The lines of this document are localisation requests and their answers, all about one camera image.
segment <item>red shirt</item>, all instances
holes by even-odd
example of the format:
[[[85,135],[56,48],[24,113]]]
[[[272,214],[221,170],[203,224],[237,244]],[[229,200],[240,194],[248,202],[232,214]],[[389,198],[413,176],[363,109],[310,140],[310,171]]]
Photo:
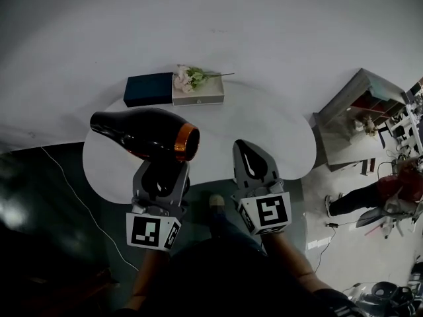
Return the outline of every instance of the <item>red shirt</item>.
[[[394,196],[399,189],[399,199],[405,201],[420,201],[423,196],[423,176],[411,168],[403,168],[398,176],[385,176],[377,181],[377,189],[383,199],[386,201]]]

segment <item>sleeve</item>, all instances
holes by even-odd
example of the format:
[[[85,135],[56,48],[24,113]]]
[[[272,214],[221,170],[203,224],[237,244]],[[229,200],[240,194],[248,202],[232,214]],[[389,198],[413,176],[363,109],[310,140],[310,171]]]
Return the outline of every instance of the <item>sleeve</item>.
[[[111,317],[135,317],[139,316],[139,312],[132,309],[119,309],[113,312]]]
[[[335,316],[339,317],[365,317],[365,312],[358,308],[346,295],[334,289],[321,289],[313,293],[318,299],[329,307]]]

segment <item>dark green floor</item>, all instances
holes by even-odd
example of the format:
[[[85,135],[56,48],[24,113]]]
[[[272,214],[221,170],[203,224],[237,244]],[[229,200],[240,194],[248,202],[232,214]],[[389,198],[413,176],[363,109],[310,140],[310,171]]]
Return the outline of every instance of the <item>dark green floor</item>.
[[[46,150],[62,165],[69,183],[91,209],[98,224],[116,241],[125,259],[139,267],[144,250],[126,245],[126,213],[131,207],[108,202],[90,187],[83,172],[83,143],[46,147]],[[190,206],[172,253],[191,242],[210,237],[206,217],[208,197],[212,193],[225,198],[229,220],[247,232],[241,216],[229,200],[235,189],[232,180],[190,188],[185,196]],[[285,190],[290,192],[295,217],[286,234],[300,250],[304,250],[306,228],[301,180],[286,181]],[[87,210],[65,183],[59,167],[42,149],[1,155],[0,198],[0,220],[8,229],[48,240],[78,262],[91,266],[109,265],[113,278],[120,285],[108,293],[108,310],[124,305],[131,292],[135,270],[122,261],[113,243],[96,228]]]

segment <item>jeans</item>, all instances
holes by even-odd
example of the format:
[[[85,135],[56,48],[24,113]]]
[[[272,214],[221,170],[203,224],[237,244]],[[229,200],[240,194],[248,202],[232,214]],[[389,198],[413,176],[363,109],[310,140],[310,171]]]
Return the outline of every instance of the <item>jeans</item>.
[[[332,216],[351,213],[361,208],[383,207],[385,201],[382,200],[377,183],[370,186],[356,189],[344,197],[332,202],[329,207],[329,213]]]
[[[250,236],[244,234],[233,223],[229,222],[225,213],[213,213],[210,218],[211,238],[222,238],[237,244],[244,244],[266,255],[262,247]]]

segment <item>person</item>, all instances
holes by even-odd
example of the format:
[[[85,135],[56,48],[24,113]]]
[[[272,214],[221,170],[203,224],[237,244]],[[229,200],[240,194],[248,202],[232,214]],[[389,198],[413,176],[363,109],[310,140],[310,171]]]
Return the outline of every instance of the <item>person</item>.
[[[319,280],[283,233],[262,235],[264,251],[224,208],[220,195],[210,197],[211,239],[171,258],[147,250],[132,295],[114,316],[365,316]]]
[[[398,176],[382,177],[370,186],[356,189],[347,195],[340,194],[333,201],[331,195],[325,197],[325,207],[329,217],[348,214],[361,208],[384,207],[386,201],[398,194],[411,207],[417,206],[423,196],[423,175],[417,171],[417,158],[409,158],[398,163]]]

